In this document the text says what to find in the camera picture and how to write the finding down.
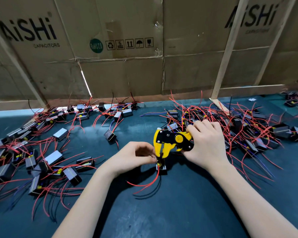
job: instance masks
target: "yellow round knob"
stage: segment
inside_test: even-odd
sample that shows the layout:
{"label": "yellow round knob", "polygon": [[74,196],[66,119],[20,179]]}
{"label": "yellow round knob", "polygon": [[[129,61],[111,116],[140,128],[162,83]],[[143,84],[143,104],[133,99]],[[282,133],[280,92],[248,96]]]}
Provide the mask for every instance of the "yellow round knob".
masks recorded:
{"label": "yellow round knob", "polygon": [[178,143],[182,143],[183,142],[183,137],[181,135],[176,135],[175,136],[175,141],[177,141]]}

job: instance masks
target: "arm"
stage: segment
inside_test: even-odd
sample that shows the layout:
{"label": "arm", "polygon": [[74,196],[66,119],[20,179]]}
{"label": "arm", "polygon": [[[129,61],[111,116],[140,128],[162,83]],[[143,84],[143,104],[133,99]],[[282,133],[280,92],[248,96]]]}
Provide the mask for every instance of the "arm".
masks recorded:
{"label": "arm", "polygon": [[53,238],[92,237],[112,180],[140,165],[156,162],[151,144],[129,142],[96,170]]}
{"label": "arm", "polygon": [[187,131],[192,134],[195,145],[183,154],[189,161],[210,172],[234,205],[252,238],[298,237],[298,230],[229,163],[218,122],[196,121],[188,126]]}

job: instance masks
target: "blue table surface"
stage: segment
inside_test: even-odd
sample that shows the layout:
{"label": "blue table surface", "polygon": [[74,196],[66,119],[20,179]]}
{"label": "blue table surface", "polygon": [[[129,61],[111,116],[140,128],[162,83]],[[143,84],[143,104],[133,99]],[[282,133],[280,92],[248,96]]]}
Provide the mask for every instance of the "blue table surface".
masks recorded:
{"label": "blue table surface", "polygon": [[[260,111],[263,114],[281,115],[284,112],[269,98],[260,96],[254,98],[257,99],[255,106],[262,106]],[[229,100],[230,98],[220,99],[224,104],[229,103]],[[233,98],[232,103],[238,102],[251,108],[254,103],[247,100],[248,98]],[[200,100],[179,100],[178,102],[183,105],[197,105]],[[204,106],[210,104],[209,100],[202,101]],[[152,143],[155,130],[163,126],[166,119],[159,116],[139,117],[139,115],[173,108],[172,101],[142,104],[141,108],[134,111],[133,116],[125,118],[116,128],[115,134],[119,147],[122,148],[129,141]],[[109,128],[110,121],[101,126],[104,121],[101,117],[96,127],[92,127],[97,115],[96,112],[89,120],[82,121],[84,131],[77,127],[71,132],[71,142],[64,152],[65,158],[85,152],[75,157],[73,159],[75,162],[80,157],[94,158],[103,155],[96,161],[96,167],[99,167],[104,160],[118,151],[116,143],[109,144],[103,136]],[[14,112],[12,116],[5,113],[0,116],[0,138],[20,127],[31,116],[32,113],[29,111]],[[291,126],[298,127],[298,120],[288,112],[283,115],[283,120]],[[48,138],[60,128],[69,129],[70,126],[70,123],[58,123],[40,138]],[[265,154],[283,170],[270,164],[263,156],[259,156],[274,174],[275,182],[267,182],[259,176],[248,174],[261,187],[258,192],[298,228],[298,143],[285,140],[282,144],[284,148],[268,150]],[[50,146],[47,154],[53,150],[54,144]],[[238,158],[243,156],[240,150],[233,151],[233,154]],[[247,159],[245,163],[265,175],[252,160]],[[137,195],[132,193],[139,188],[131,187],[126,180],[137,184],[151,182],[156,175],[154,165],[144,165],[116,178],[109,189],[94,237],[248,237],[227,196],[205,170],[176,154],[166,159],[166,166],[168,175],[159,177],[155,184]],[[77,187],[85,187],[93,173],[94,170],[81,173],[83,181]],[[24,178],[30,178],[30,176],[22,166],[16,172],[14,179]],[[4,190],[15,186],[16,184],[9,184]],[[66,216],[68,211],[60,204],[59,198],[56,198],[51,211],[53,196],[48,195],[45,206],[55,215],[56,222],[44,214],[42,198],[36,205],[32,222],[31,212],[35,199],[27,195],[27,192],[25,189],[15,196],[14,199],[18,202],[12,210],[8,209],[12,202],[11,198],[0,202],[0,237],[51,237]],[[67,196],[64,198],[64,203],[72,207],[76,199],[77,196]],[[84,227],[77,227],[77,229],[84,231]]]}

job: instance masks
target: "person's left hand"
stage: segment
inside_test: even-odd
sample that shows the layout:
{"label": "person's left hand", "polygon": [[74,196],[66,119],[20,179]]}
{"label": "person's left hand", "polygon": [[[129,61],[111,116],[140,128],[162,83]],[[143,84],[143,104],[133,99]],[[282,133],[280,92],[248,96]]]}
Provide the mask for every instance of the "person's left hand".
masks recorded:
{"label": "person's left hand", "polygon": [[101,167],[115,177],[143,164],[156,163],[154,147],[147,142],[129,142]]}

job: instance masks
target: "person's right arm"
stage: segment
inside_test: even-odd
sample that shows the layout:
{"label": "person's right arm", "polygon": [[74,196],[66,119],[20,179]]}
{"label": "person's right arm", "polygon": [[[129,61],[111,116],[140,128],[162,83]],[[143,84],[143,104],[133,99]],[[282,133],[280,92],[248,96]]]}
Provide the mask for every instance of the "person's right arm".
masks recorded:
{"label": "person's right arm", "polygon": [[206,169],[222,187],[252,238],[298,237],[298,230],[238,173],[226,157],[218,122],[195,121],[187,127],[194,139],[184,156]]}

